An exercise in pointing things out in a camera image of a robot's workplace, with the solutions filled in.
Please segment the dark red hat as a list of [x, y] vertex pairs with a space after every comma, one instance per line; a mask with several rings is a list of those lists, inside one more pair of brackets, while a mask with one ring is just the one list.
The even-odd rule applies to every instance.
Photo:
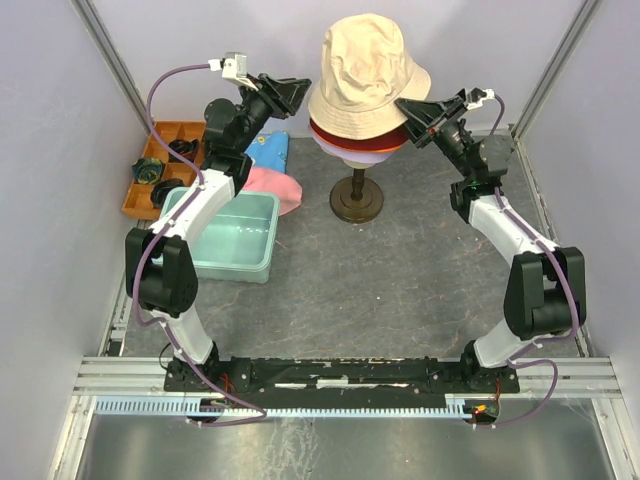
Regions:
[[313, 119], [309, 123], [311, 131], [322, 140], [348, 151], [387, 152], [397, 150], [408, 141], [407, 133], [402, 126], [377, 137], [357, 140], [331, 134], [323, 130]]

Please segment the blue printed cloth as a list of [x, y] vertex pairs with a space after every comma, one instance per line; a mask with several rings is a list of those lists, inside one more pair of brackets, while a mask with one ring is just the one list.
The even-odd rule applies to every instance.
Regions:
[[246, 149], [254, 165], [280, 173], [287, 170], [290, 136], [286, 132], [258, 135]]

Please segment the orange bucket hat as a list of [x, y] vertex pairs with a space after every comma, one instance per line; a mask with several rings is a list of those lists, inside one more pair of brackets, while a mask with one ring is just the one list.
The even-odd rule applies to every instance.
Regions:
[[323, 144], [350, 152], [372, 152], [372, 153], [386, 153], [393, 152], [402, 147], [406, 141], [395, 142], [382, 142], [374, 140], [343, 140], [342, 142], [332, 142], [328, 139], [321, 138]]

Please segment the beige bucket hat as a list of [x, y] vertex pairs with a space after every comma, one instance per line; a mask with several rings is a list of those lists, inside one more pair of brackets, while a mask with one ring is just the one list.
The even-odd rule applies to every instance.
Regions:
[[396, 100], [422, 101], [431, 86], [431, 76], [409, 54], [395, 21], [374, 13], [349, 16], [325, 33], [309, 116], [330, 135], [369, 140], [406, 121]]

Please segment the purple bucket hat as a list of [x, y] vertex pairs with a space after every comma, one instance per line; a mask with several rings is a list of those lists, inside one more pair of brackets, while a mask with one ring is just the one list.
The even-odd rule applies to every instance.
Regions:
[[323, 140], [317, 135], [313, 135], [313, 139], [316, 144], [328, 155], [339, 158], [345, 163], [351, 162], [354, 164], [363, 164], [365, 167], [368, 165], [376, 165], [386, 161], [391, 157], [395, 151], [385, 152], [372, 152], [372, 151], [351, 151], [337, 147]]

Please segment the pink bucket hat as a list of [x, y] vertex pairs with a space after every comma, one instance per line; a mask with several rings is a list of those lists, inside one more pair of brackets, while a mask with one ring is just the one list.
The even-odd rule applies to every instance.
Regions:
[[243, 190], [275, 195], [280, 202], [280, 216], [294, 211], [302, 204], [301, 185], [293, 177], [269, 168], [253, 167]]

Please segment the cream mannequin head stand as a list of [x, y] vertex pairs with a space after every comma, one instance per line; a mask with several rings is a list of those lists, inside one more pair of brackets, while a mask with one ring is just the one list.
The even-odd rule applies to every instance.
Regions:
[[340, 220], [362, 224], [375, 219], [382, 211], [384, 193], [380, 186], [366, 176], [372, 164], [344, 160], [352, 173], [337, 181], [329, 195], [332, 212]]

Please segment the teal plastic basket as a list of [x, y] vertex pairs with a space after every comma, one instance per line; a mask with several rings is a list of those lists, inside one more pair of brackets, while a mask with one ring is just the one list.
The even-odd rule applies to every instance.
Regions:
[[189, 247], [201, 280], [265, 283], [269, 279], [280, 201], [242, 191], [221, 206]]

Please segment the wooden compartment tray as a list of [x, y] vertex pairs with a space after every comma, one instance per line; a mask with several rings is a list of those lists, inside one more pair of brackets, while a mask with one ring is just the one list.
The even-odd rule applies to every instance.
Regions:
[[[203, 138], [205, 124], [193, 121], [158, 121], [155, 129], [167, 144], [174, 140], [193, 143]], [[171, 161], [169, 152], [150, 135], [143, 153], [131, 166], [133, 179], [122, 206], [122, 212], [138, 220], [157, 220], [161, 207], [152, 199], [153, 189], [163, 181], [177, 179], [189, 187], [197, 178], [192, 167], [181, 161]]]

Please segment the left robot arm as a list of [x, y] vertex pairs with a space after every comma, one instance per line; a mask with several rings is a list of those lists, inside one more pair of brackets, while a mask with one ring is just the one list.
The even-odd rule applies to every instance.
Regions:
[[254, 138], [269, 119], [295, 115], [311, 85], [309, 79], [248, 75], [238, 88], [240, 103], [211, 101], [204, 110], [203, 161], [195, 168], [194, 183], [158, 222], [133, 228], [125, 238], [126, 288], [135, 319], [161, 327], [178, 368], [198, 389], [215, 387], [221, 366], [196, 311], [198, 278], [191, 250], [245, 186], [253, 166], [246, 150]]

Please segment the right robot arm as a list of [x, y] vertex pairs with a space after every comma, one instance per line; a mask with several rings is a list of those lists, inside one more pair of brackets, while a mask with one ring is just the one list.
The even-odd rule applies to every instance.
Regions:
[[460, 358], [460, 382], [472, 391], [486, 388], [495, 370], [513, 366], [528, 351], [574, 339], [586, 320], [583, 253], [558, 245], [517, 213], [502, 192], [510, 151], [495, 134], [476, 139], [465, 127], [468, 111], [496, 97], [490, 89], [475, 88], [444, 101], [395, 102], [413, 145], [435, 144], [461, 174], [451, 186], [452, 209], [510, 267], [502, 320], [471, 342]]

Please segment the dark brown rolled tie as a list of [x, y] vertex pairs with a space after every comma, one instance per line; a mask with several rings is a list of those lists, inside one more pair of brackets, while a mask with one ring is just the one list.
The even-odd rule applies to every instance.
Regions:
[[176, 188], [182, 188], [185, 184], [181, 179], [172, 178], [160, 181], [151, 189], [149, 199], [154, 209], [161, 209], [168, 194]]

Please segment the right aluminium corner post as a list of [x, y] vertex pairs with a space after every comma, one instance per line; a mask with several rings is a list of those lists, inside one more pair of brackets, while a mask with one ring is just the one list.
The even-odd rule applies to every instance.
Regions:
[[601, 4], [600, 0], [584, 0], [580, 3], [517, 122], [510, 128], [511, 136], [515, 141], [524, 139]]

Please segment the aluminium corner post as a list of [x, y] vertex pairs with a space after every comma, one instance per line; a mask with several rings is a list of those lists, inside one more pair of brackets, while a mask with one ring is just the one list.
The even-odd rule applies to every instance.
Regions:
[[515, 141], [524, 139], [601, 4], [600, 0], [584, 0], [580, 3], [517, 122], [510, 128], [511, 136]]
[[111, 36], [93, 1], [71, 0], [77, 14], [101, 53], [124, 97], [147, 134], [150, 128], [146, 120], [146, 105], [135, 85], [124, 60], [118, 53]]

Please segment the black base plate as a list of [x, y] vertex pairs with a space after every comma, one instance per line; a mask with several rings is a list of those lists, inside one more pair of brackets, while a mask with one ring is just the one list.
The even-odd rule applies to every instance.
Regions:
[[239, 398], [265, 409], [441, 408], [447, 394], [518, 393], [509, 367], [431, 357], [276, 359], [233, 357], [203, 372]]

